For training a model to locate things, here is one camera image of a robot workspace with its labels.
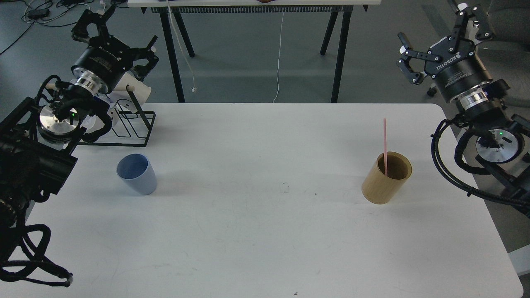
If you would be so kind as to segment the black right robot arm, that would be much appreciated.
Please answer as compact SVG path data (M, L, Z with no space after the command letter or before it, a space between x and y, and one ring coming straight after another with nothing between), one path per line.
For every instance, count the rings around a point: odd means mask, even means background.
M449 4L456 14L452 32L426 52L414 50L400 32L401 57L396 65L413 85L430 77L433 85L428 95L439 92L447 103L457 105L459 113L442 120L431 135L431 156L439 173L468 196L511 206L528 217L529 168L514 176L501 164L522 155L525 137L529 136L529 120L517 114L506 116L503 98L509 85L503 79L494 81L477 54L478 43L495 37L486 13L479 5L458 5L454 0ZM472 187L448 170L441 158L439 141L450 126L462 128L454 153L456 165L470 174L496 178L506 189L502 195Z

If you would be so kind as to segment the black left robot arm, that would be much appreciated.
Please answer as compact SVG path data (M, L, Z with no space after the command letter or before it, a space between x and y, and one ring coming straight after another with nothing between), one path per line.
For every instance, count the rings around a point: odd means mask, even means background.
M153 36L146 47L132 48L108 32L116 7L102 13L86 10L71 30L87 49L72 66L72 81L51 75L34 97L25 98L1 121L1 280L69 287L73 275L45 253L51 229L26 224L28 208L57 195L77 162L79 145L100 146L99 138L117 120L138 117L146 136L155 113L140 105L140 85L159 62Z

